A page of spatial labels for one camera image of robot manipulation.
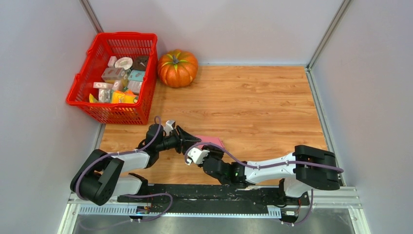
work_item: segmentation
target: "white wall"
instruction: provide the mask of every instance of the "white wall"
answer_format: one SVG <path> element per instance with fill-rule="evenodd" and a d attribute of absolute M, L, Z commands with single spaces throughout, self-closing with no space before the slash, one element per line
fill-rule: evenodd
<path fill-rule="evenodd" d="M 158 35 L 201 63 L 307 64 L 342 0 L 90 0 L 105 32 Z"/>
<path fill-rule="evenodd" d="M 373 234 L 412 233 L 413 2 L 355 0 L 314 69 Z"/>
<path fill-rule="evenodd" d="M 65 103 L 95 31 L 74 1 L 0 3 L 0 230 L 55 234 L 98 124 Z"/>

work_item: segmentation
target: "teal box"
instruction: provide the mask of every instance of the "teal box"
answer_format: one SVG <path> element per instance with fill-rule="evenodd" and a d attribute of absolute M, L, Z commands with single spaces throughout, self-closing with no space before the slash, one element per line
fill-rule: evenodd
<path fill-rule="evenodd" d="M 136 71 L 133 70 L 131 72 L 131 74 L 129 75 L 129 80 L 134 80 L 134 81 L 139 81 L 139 82 L 143 82 L 143 77 L 145 76 L 145 72 L 144 71 Z"/>

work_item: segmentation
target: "pink cloth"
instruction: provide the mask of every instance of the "pink cloth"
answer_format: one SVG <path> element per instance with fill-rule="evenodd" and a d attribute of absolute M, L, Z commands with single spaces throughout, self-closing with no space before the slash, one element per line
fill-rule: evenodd
<path fill-rule="evenodd" d="M 200 138 L 202 140 L 202 142 L 211 142 L 211 143 L 217 144 L 217 145 L 221 146 L 222 148 L 224 148 L 224 144 L 222 143 L 222 141 L 218 137 L 201 136 L 201 135 L 196 135 L 196 137 Z M 199 145 L 196 148 L 201 149 L 202 146 L 204 146 L 204 145 Z"/>

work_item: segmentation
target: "gray floor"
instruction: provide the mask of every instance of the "gray floor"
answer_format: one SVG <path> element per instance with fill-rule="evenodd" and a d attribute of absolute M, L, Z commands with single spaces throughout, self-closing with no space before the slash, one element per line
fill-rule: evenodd
<path fill-rule="evenodd" d="M 302 209 L 305 216 L 308 209 Z M 127 220 L 127 216 L 82 215 L 82 225 L 101 228 Z M 142 223 L 126 223 L 102 231 L 75 227 L 74 234 L 353 234 L 347 209 L 316 209 L 302 225 L 287 227 L 278 220 L 246 218 L 161 217 Z"/>

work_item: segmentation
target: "pumpkin stem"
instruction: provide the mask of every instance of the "pumpkin stem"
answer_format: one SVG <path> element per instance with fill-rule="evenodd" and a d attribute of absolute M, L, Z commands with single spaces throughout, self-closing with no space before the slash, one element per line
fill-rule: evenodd
<path fill-rule="evenodd" d="M 179 60 L 176 58 L 175 55 L 172 55 L 172 59 L 173 59 L 173 64 L 179 63 Z"/>

